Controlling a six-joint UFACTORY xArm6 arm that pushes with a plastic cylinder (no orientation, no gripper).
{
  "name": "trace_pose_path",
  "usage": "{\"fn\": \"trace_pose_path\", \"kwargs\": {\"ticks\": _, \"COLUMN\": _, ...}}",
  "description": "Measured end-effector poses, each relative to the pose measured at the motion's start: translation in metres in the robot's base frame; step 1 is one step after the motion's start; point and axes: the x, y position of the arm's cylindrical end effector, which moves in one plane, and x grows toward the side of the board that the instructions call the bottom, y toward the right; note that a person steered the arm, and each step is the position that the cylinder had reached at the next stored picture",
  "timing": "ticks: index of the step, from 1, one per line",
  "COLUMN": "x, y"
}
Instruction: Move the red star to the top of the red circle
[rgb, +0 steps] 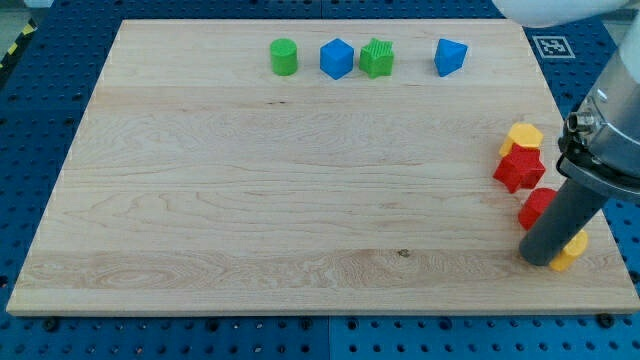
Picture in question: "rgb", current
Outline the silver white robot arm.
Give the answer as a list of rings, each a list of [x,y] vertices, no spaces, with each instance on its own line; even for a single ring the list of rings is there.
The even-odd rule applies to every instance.
[[[494,0],[508,19],[529,28],[562,25],[621,8],[627,0]],[[578,109],[565,120],[558,171],[566,176],[561,195],[587,200],[639,201],[639,21]]]

